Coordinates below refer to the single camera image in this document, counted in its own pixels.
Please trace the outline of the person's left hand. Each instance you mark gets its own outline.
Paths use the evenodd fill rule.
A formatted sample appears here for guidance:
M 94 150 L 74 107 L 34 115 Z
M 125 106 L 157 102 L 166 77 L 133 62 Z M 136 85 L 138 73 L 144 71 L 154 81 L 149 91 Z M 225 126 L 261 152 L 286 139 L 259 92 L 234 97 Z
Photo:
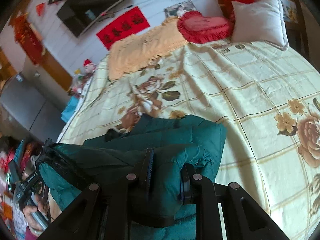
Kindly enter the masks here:
M 41 224 L 34 218 L 34 214 L 39 211 L 44 216 L 47 217 L 49 211 L 49 203 L 40 195 L 34 195 L 35 205 L 26 205 L 23 209 L 23 214 L 28 222 L 29 228 L 32 228 L 34 231 L 43 231 Z

